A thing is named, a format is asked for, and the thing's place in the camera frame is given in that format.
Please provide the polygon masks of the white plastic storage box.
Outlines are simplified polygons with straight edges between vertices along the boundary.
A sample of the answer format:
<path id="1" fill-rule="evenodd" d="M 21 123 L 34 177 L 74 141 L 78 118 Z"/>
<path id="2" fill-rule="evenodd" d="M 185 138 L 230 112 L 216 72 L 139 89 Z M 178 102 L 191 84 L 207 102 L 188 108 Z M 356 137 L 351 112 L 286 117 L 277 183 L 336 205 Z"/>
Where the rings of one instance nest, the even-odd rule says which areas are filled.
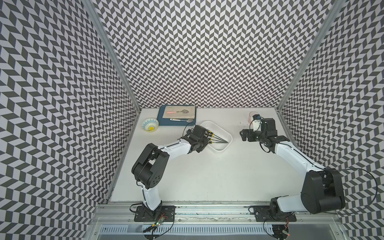
<path id="1" fill-rule="evenodd" d="M 223 153 L 233 141 L 233 137 L 230 133 L 212 121 L 202 122 L 200 126 L 206 128 L 207 130 L 215 133 L 219 137 L 224 138 L 229 142 L 228 144 L 208 144 L 208 148 L 215 154 Z"/>

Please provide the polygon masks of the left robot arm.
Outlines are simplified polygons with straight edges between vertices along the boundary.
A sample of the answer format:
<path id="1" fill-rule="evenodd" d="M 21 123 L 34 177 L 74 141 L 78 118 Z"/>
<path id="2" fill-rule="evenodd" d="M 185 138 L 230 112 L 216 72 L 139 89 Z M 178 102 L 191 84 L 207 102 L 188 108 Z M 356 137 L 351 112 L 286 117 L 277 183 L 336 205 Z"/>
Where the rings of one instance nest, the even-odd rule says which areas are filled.
<path id="1" fill-rule="evenodd" d="M 174 143 L 163 146 L 152 143 L 146 145 L 133 165 L 132 174 L 142 189 L 143 205 L 148 210 L 155 212 L 162 205 L 157 185 L 164 175 L 168 161 L 192 152 L 200 153 L 212 142 L 212 136 L 213 132 L 196 125 Z"/>

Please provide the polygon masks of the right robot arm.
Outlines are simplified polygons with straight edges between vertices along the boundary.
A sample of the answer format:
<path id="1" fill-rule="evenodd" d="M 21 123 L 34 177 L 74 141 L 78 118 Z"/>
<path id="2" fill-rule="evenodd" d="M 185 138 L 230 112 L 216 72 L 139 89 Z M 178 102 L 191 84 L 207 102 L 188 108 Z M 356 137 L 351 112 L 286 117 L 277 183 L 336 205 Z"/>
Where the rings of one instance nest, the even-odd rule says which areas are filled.
<path id="1" fill-rule="evenodd" d="M 258 142 L 266 153 L 281 157 L 304 179 L 299 194 L 271 199 L 268 211 L 272 219 L 277 220 L 293 212 L 318 214 L 345 207 L 340 172 L 316 163 L 287 137 L 279 135 L 274 119 L 255 118 L 248 129 L 240 131 L 240 136 L 244 142 Z"/>

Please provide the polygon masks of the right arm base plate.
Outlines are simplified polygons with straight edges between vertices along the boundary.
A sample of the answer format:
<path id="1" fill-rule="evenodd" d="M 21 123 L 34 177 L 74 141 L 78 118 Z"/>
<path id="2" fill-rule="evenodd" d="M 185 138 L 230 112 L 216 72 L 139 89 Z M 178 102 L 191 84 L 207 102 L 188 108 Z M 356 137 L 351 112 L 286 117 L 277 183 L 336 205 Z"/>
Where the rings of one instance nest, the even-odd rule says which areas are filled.
<path id="1" fill-rule="evenodd" d="M 265 220 L 272 222 L 296 222 L 297 218 L 294 212 L 281 212 L 279 209 L 273 209 L 270 206 L 252 206 L 253 214 L 257 222 Z"/>

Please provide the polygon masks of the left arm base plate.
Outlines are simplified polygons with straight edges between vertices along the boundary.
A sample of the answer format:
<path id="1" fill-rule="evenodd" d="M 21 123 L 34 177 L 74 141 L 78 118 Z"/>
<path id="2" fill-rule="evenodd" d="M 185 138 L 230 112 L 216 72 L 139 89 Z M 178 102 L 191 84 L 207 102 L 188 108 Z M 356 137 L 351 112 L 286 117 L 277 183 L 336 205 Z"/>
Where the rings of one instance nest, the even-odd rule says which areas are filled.
<path id="1" fill-rule="evenodd" d="M 173 222 L 175 220 L 175 206 L 159 206 L 151 211 L 145 206 L 138 206 L 135 212 L 134 221 L 144 223 L 154 223 L 164 218 L 164 222 Z"/>

